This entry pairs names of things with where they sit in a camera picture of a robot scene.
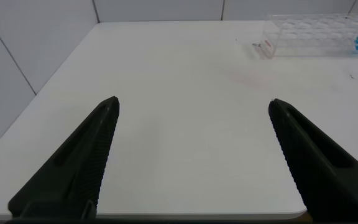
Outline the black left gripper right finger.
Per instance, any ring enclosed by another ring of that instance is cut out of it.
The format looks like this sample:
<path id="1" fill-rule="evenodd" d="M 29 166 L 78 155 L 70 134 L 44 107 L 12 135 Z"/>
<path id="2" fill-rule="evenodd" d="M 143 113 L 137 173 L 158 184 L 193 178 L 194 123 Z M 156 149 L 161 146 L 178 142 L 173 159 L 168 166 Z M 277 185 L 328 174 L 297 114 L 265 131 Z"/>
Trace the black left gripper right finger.
<path id="1" fill-rule="evenodd" d="M 358 160 L 291 104 L 274 99 L 268 115 L 313 220 L 358 222 Z"/>

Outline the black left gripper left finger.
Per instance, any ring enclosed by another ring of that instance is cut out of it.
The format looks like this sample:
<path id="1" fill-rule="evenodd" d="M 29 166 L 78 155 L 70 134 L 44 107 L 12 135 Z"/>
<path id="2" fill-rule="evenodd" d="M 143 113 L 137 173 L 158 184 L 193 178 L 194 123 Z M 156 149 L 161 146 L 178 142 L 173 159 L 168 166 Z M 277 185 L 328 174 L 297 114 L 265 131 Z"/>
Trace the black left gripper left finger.
<path id="1" fill-rule="evenodd" d="M 100 102 L 11 198 L 13 218 L 95 218 L 119 109 Z"/>

